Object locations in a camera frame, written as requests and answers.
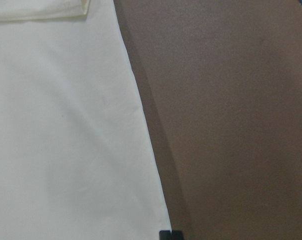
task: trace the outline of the white cloth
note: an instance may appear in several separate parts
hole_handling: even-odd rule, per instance
[[[156,240],[162,229],[113,1],[92,0],[86,19],[0,22],[0,240]]]
[[[0,0],[0,21],[85,15],[89,2],[90,0]]]

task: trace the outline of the brown table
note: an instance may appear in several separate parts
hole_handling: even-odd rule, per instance
[[[117,0],[174,229],[302,240],[302,6]]]

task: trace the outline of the white fabric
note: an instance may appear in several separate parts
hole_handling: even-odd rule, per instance
[[[113,1],[92,0],[86,19],[1,22],[0,240],[156,240],[162,229]]]
[[[90,0],[0,0],[0,21],[85,15],[89,2]]]

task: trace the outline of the folded cloth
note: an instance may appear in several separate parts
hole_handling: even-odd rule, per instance
[[[90,0],[0,0],[0,22],[86,15]]]
[[[156,240],[163,229],[113,0],[92,0],[86,18],[0,23],[0,240]]]

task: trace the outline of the cream-colored cloth fold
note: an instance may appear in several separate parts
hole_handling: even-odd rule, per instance
[[[90,0],[0,0],[0,22],[84,16],[89,2]]]

